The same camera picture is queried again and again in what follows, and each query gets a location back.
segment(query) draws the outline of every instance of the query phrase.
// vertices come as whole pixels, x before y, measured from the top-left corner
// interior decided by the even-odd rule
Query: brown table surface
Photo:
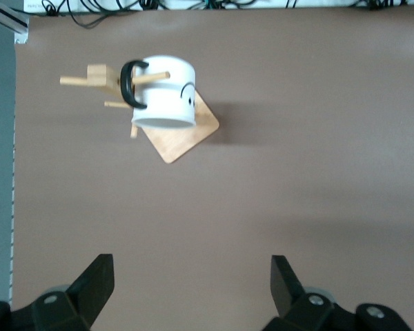
[[[129,110],[59,85],[153,54],[194,65],[221,124],[172,165]],[[261,330],[285,254],[304,285],[414,329],[414,7],[32,19],[16,108],[14,309],[105,252],[94,331]]]

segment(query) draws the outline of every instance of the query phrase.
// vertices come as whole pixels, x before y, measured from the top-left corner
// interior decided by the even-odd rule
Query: mug
[[[135,85],[135,76],[169,72],[168,79]],[[191,128],[195,122],[195,69],[189,62],[157,55],[126,63],[121,70],[121,94],[134,108],[132,123],[140,128]]]

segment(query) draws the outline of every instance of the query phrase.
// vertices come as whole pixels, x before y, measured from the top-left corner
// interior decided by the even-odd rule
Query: white mug
[[[169,72],[168,79],[135,86],[135,76]],[[191,128],[195,122],[195,69],[183,59],[167,55],[126,63],[121,70],[121,93],[134,108],[132,123],[142,128]]]

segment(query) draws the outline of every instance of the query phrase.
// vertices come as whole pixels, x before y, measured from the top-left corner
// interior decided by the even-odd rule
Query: metal frame
[[[14,32],[15,43],[27,43],[29,17],[0,3],[0,24]]]

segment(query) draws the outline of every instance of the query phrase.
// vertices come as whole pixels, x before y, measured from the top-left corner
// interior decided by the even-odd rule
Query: drawn eyebrow
[[[184,85],[184,86],[182,87],[182,90],[181,90],[181,95],[179,96],[180,98],[182,98],[182,92],[184,91],[184,88],[186,88],[186,87],[187,87],[187,86],[189,86],[189,85],[191,85],[191,86],[195,87],[195,83],[192,83],[191,81],[189,81],[186,85]]]

